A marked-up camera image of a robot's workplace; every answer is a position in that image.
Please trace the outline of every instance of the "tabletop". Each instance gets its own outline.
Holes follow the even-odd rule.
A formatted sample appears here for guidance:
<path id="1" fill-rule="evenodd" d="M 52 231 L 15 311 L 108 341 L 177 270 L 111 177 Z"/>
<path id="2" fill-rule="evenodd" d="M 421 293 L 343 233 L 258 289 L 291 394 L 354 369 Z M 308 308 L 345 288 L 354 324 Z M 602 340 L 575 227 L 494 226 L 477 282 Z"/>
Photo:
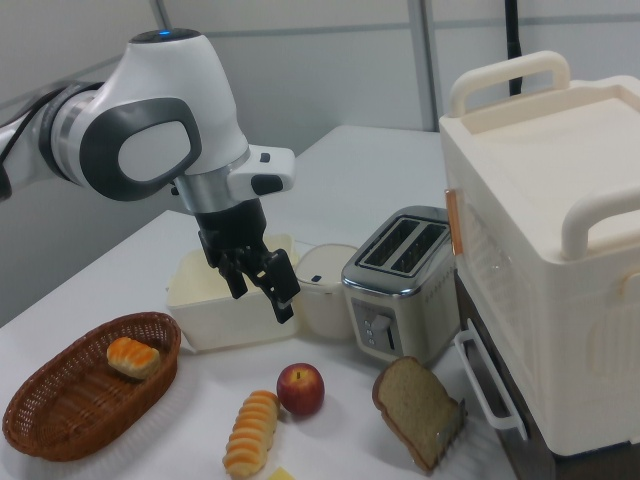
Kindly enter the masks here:
<path id="1" fill-rule="evenodd" d="M 265 197 L 263 206 L 267 232 L 291 234 L 300 253 L 325 243 L 359 246 L 408 205 L 444 206 L 435 133 L 340 127 L 300 155 L 296 168 L 294 188 Z M 0 328 L 2 411 L 33 372 L 92 328 L 133 312 L 168 313 L 167 283 L 180 259 L 199 247 L 195 220 L 165 212 Z M 303 333 L 197 354 L 183 342 L 169 390 L 113 443 L 81 460 L 52 463 L 2 438 L 0 478 L 229 478 L 221 460 L 243 400 L 253 390 L 275 391 L 280 371 L 296 362 L 322 373 L 325 403 L 303 420 L 283 413 L 267 464 L 253 478 L 266 479 L 279 466 L 298 480 L 424 477 L 373 405 L 373 382 L 385 364 L 354 341 Z M 469 413 L 432 478 L 514 479 L 454 348 L 432 369 L 451 397 L 465 399 Z"/>

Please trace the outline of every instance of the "croissant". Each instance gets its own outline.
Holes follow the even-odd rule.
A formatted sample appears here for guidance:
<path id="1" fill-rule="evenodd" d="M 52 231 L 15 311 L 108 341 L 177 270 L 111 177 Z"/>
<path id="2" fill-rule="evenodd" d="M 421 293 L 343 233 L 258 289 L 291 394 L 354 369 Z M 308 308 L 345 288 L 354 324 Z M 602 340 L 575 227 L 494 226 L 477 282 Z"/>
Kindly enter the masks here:
<path id="1" fill-rule="evenodd" d="M 160 353 L 129 337 L 120 337 L 107 348 L 109 365 L 120 373 L 144 380 L 160 366 Z"/>

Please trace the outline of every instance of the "bread roll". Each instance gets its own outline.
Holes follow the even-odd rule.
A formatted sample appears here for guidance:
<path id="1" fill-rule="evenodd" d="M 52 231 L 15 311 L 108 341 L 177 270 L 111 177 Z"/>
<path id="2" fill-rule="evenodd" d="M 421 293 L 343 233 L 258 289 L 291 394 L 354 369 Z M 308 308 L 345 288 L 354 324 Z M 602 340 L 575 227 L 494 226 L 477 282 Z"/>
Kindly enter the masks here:
<path id="1" fill-rule="evenodd" d="M 244 401 L 222 459 L 229 475 L 248 477 L 264 467 L 279 413 L 280 401 L 272 392 L 257 390 Z"/>
<path id="2" fill-rule="evenodd" d="M 160 353 L 129 337 L 120 337 L 107 348 L 109 365 L 129 377 L 144 380 L 160 366 Z"/>

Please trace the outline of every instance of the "toaster knob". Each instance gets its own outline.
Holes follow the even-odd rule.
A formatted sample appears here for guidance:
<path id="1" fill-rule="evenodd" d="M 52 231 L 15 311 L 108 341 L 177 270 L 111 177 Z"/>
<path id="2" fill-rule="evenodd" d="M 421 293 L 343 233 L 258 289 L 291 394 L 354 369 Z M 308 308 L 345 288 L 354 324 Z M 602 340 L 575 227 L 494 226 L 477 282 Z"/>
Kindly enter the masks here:
<path id="1" fill-rule="evenodd" d="M 391 325 L 391 319 L 389 317 L 385 317 L 384 315 L 376 315 L 376 318 L 371 322 L 371 330 L 375 332 L 384 332 Z"/>

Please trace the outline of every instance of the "wicker basket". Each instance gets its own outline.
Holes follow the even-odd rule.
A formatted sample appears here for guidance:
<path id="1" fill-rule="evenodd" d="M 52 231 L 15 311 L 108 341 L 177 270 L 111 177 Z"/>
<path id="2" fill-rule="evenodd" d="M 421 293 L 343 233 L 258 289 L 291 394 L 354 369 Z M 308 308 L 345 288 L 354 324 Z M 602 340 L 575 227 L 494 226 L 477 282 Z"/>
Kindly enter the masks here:
<path id="1" fill-rule="evenodd" d="M 160 352 L 160 368 L 144 381 L 129 379 L 107 363 L 107 347 L 123 336 Z M 20 452 L 60 462 L 98 451 L 167 391 L 179 349 L 180 329 L 163 313 L 136 313 L 99 326 L 20 387 L 2 421 L 7 442 Z"/>

